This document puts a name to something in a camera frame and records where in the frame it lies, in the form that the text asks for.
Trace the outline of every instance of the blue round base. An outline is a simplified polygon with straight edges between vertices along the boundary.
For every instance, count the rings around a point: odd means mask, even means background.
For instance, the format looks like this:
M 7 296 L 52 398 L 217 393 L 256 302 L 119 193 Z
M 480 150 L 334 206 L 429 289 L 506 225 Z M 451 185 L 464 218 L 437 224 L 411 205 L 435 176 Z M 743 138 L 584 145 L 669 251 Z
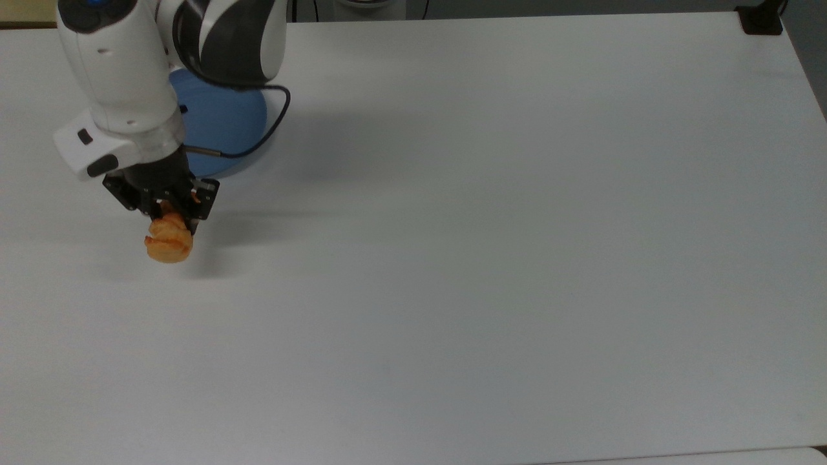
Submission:
M 216 87 L 187 70 L 170 74 L 184 113 L 187 137 L 184 144 L 226 153 L 238 153 L 254 146 L 264 134 L 267 104 L 261 91 Z M 189 169 L 196 177 L 214 176 L 242 159 L 217 158 L 188 153 Z

